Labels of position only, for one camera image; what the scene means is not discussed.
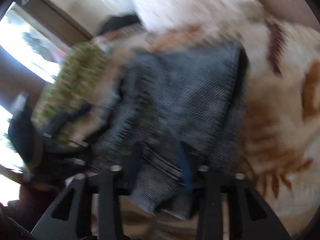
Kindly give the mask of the person left hand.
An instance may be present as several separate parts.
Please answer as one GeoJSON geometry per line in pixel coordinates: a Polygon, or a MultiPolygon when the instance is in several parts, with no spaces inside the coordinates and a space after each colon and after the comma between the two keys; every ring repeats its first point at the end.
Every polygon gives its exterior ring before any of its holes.
{"type": "Polygon", "coordinates": [[[1,165],[1,175],[26,187],[40,191],[61,191],[65,181],[84,172],[86,161],[77,157],[47,155],[35,166],[19,167],[17,171],[1,165]]]}

